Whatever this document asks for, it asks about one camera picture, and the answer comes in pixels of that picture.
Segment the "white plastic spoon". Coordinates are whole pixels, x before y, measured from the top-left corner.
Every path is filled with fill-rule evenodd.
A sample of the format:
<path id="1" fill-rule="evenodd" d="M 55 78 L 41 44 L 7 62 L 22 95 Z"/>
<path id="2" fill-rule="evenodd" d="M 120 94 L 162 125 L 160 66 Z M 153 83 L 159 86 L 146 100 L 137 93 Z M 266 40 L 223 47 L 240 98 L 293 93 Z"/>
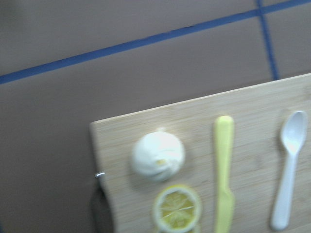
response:
<path id="1" fill-rule="evenodd" d="M 286 158 L 270 222 L 271 228 L 275 231 L 282 231 L 289 225 L 296 165 L 306 141 L 307 126 L 307 113 L 296 111 L 287 118 L 280 131 L 280 140 L 286 151 Z"/>

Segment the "lemon slice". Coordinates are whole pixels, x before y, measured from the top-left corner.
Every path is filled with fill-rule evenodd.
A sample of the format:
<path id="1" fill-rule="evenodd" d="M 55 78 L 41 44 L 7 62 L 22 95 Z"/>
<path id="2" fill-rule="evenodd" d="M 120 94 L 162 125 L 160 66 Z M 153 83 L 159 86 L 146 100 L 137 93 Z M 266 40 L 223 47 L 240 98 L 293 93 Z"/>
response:
<path id="1" fill-rule="evenodd" d="M 157 229 L 157 228 L 155 228 L 154 230 L 153 230 L 153 233 L 163 233 L 164 231 L 161 231 L 161 230 L 159 230 L 159 229 Z M 189 230 L 189 231 L 187 231 L 186 233 L 200 233 L 201 232 L 201 226 L 200 226 L 200 224 L 198 223 L 198 224 L 196 224 L 195 226 L 194 226 L 194 228 L 192 228 L 191 230 Z"/>
<path id="2" fill-rule="evenodd" d="M 173 185 L 161 191 L 152 206 L 155 227 L 164 233 L 186 233 L 199 223 L 201 199 L 186 185 Z"/>

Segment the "yellow plastic knife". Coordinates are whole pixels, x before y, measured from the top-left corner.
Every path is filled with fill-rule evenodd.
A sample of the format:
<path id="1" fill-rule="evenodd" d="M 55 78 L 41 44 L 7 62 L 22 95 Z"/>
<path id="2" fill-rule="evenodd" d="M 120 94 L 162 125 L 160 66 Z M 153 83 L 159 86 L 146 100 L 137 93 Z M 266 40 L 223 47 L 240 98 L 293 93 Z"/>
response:
<path id="1" fill-rule="evenodd" d="M 214 124 L 214 148 L 217 169 L 217 205 L 214 231 L 230 232 L 235 197 L 230 189 L 231 156 L 234 141 L 234 120 L 230 116 L 220 116 Z"/>

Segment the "bamboo cutting board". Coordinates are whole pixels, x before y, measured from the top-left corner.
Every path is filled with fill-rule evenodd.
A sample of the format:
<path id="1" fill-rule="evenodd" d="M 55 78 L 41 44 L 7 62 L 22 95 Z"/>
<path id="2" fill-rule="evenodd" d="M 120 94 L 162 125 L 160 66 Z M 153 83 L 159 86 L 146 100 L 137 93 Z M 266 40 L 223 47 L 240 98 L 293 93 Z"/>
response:
<path id="1" fill-rule="evenodd" d="M 92 122 L 117 233 L 308 233 L 311 76 Z"/>

